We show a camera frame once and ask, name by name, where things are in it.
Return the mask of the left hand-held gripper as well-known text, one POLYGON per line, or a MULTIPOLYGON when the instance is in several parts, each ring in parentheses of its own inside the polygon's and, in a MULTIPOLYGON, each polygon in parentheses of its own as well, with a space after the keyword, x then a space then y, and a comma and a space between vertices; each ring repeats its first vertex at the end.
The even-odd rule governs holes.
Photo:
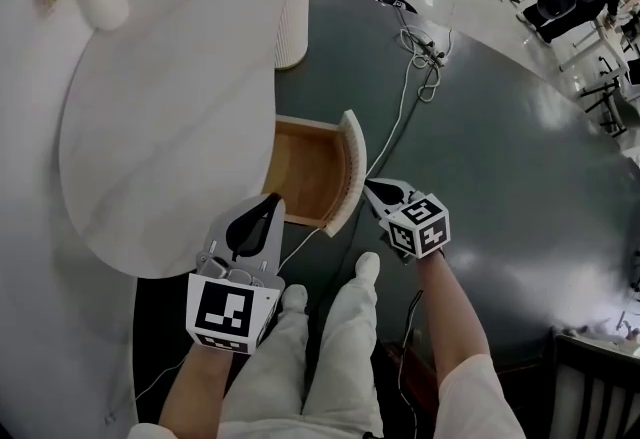
POLYGON ((284 199, 261 194, 213 221, 188 280, 186 330, 195 343, 255 353, 285 288, 278 275, 284 217, 284 199))

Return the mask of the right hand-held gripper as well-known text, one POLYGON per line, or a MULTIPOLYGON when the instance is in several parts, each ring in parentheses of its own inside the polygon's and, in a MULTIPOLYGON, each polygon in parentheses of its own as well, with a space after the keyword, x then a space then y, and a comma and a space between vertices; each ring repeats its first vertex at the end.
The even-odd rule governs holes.
POLYGON ((388 245, 408 263, 440 250, 451 240, 449 211, 434 194, 415 191, 405 181, 370 178, 364 193, 386 232, 388 245), (406 201, 394 211, 395 201, 406 201))

